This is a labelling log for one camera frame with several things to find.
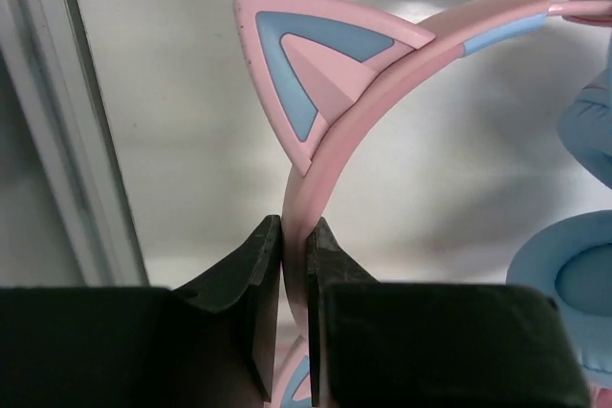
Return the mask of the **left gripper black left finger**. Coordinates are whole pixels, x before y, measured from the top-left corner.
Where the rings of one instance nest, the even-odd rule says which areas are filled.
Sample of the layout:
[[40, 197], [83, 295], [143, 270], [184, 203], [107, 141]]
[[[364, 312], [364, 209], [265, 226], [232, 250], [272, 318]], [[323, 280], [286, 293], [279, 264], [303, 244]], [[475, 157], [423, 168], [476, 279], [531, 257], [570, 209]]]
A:
[[281, 223], [175, 290], [1, 292], [5, 407], [261, 407], [271, 399]]

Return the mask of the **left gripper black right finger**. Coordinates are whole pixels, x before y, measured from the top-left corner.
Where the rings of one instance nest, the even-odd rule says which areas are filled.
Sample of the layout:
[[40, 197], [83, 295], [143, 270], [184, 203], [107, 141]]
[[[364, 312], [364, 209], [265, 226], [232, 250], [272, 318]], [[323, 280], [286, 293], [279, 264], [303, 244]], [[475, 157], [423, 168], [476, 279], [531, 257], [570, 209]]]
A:
[[587, 407], [589, 388], [536, 290], [381, 282], [325, 221], [306, 242], [316, 407]]

